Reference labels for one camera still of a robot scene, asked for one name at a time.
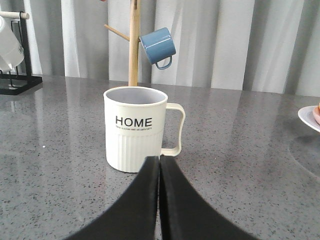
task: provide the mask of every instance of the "mug rim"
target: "mug rim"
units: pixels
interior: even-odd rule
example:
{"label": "mug rim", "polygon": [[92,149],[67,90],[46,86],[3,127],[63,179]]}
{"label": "mug rim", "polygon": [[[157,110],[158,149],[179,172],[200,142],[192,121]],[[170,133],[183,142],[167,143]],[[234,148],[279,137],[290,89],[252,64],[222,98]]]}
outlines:
{"label": "mug rim", "polygon": [[[158,94],[161,94],[162,96],[164,96],[164,99],[161,101],[157,101],[157,102],[153,102],[153,103],[126,103],[126,102],[121,102],[121,101],[116,101],[113,100],[109,97],[107,97],[107,94],[116,90],[121,90],[121,89],[145,89],[148,91],[152,91],[152,92],[156,92]],[[168,101],[168,95],[166,93],[164,93],[163,91],[160,91],[158,89],[154,89],[151,87],[145,87],[145,86],[118,86],[118,87],[114,87],[114,88],[110,88],[108,90],[106,90],[103,93],[103,97],[105,100],[108,100],[110,102],[115,103],[118,106],[123,106],[123,107],[133,107],[133,108],[141,108],[141,107],[154,107],[154,106],[159,106],[162,105],[164,103],[166,103]]]}

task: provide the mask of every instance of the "countertop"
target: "countertop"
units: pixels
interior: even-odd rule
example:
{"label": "countertop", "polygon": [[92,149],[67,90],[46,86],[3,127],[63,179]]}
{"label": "countertop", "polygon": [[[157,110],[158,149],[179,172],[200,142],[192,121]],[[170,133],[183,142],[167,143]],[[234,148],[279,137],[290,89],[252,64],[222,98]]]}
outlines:
{"label": "countertop", "polygon": [[[124,192],[136,174],[106,161],[103,92],[125,84],[43,76],[0,95],[0,239],[63,239]],[[263,240],[320,239],[320,134],[297,114],[319,97],[140,85],[184,107],[175,159],[213,208]],[[164,147],[174,145],[175,114]]]}

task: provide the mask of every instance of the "blue mug handle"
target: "blue mug handle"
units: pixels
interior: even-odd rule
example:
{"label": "blue mug handle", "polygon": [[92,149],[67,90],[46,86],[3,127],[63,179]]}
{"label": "blue mug handle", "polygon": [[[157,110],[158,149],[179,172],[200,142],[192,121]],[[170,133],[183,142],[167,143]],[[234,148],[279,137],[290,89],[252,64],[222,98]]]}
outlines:
{"label": "blue mug handle", "polygon": [[170,62],[165,65],[165,66],[159,66],[158,63],[156,62],[155,65],[159,70],[164,70],[167,69],[168,67],[170,67],[170,65],[172,64],[172,56],[170,56]]}

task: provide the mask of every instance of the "white plate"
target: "white plate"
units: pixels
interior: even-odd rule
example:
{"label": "white plate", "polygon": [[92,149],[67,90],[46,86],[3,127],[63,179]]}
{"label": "white plate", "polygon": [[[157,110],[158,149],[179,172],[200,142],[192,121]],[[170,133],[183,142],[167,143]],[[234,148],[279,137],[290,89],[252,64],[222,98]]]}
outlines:
{"label": "white plate", "polygon": [[298,111],[298,116],[301,119],[302,122],[307,124],[310,128],[318,131],[320,133],[320,125],[316,122],[314,115],[313,115],[313,110],[315,109],[315,106],[305,106],[301,108]]}

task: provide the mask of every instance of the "curtain fold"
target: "curtain fold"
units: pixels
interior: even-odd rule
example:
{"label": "curtain fold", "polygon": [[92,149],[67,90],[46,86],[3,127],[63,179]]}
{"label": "curtain fold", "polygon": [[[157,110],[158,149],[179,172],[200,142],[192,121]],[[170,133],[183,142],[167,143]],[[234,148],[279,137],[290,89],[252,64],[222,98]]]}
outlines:
{"label": "curtain fold", "polygon": [[[30,13],[35,74],[128,81],[129,43],[104,24],[129,36],[130,0],[0,0],[0,9]],[[158,70],[140,44],[141,83],[320,97],[320,1],[141,0],[140,34],[163,27],[176,55]]]}

